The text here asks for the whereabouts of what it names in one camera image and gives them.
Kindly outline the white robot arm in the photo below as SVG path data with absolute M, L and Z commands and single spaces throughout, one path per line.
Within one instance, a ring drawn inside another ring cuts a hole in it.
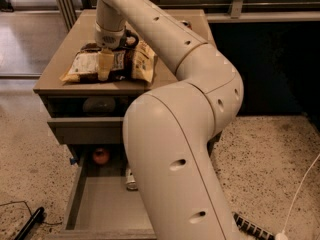
M 134 100 L 123 142 L 157 240 L 242 240 L 208 142 L 236 117 L 243 81 L 216 47 L 149 0 L 98 0 L 97 36 L 127 21 L 176 82 Z

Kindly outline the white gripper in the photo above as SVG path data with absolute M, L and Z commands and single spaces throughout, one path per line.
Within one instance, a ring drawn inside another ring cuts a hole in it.
M 99 47 L 107 48 L 98 52 L 98 80 L 106 81 L 114 61 L 114 54 L 111 50 L 135 48 L 139 42 L 139 37 L 126 28 L 125 21 L 107 26 L 96 22 L 95 41 Z

